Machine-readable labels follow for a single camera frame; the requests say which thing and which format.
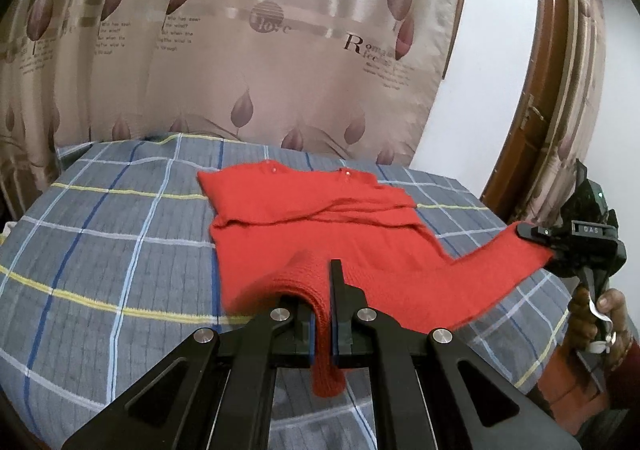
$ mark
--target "bed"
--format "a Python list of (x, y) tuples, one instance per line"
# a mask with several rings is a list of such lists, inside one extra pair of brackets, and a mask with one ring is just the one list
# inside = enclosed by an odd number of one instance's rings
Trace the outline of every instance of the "bed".
[[(190, 134), (84, 150), (0, 247), (0, 386), (52, 449), (197, 327), (246, 321), (221, 307), (214, 210), (198, 170), (275, 159), (302, 171), (372, 172), (412, 196), (452, 256), (504, 227), (459, 182), (400, 165)], [(458, 334), (528, 392), (564, 335), (569, 299), (554, 275), (536, 271)], [(269, 448), (375, 448), (367, 371), (347, 377), (343, 394), (321, 399), (308, 371), (279, 370)]]

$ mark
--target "sweater sleeve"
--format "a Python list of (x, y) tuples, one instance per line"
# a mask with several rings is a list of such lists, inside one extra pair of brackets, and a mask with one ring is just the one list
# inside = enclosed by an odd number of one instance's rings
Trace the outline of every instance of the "sweater sleeve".
[(634, 341), (622, 364), (607, 376), (612, 408), (640, 406), (640, 346)]

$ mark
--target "beige curtain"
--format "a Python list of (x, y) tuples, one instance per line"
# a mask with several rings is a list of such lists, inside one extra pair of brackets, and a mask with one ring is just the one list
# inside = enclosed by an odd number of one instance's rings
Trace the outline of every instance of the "beige curtain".
[(602, 0), (569, 0), (569, 36), (558, 105), (535, 180), (513, 219), (550, 226), (575, 186), (575, 160), (584, 159), (593, 134), (604, 75)]
[(408, 164), (457, 0), (14, 0), (0, 22), (2, 190), (54, 145), (211, 133)]

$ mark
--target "human hand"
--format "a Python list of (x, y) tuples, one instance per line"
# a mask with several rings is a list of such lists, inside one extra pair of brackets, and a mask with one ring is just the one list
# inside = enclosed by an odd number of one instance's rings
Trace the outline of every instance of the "human hand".
[[(611, 318), (613, 330), (616, 332), (616, 343), (605, 356), (605, 366), (612, 366), (625, 353), (631, 336), (626, 325), (625, 296), (617, 289), (608, 289), (598, 298), (596, 308)], [(577, 287), (568, 309), (571, 315), (564, 344), (583, 351), (598, 333), (597, 318), (589, 309), (589, 290), (586, 287)]]

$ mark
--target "wooden door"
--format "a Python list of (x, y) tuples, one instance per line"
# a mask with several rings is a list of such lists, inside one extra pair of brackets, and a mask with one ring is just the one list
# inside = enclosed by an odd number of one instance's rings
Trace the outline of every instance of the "wooden door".
[(507, 221), (525, 193), (558, 101), (568, 33), (568, 0), (538, 0), (529, 70), (511, 129), (481, 200)]

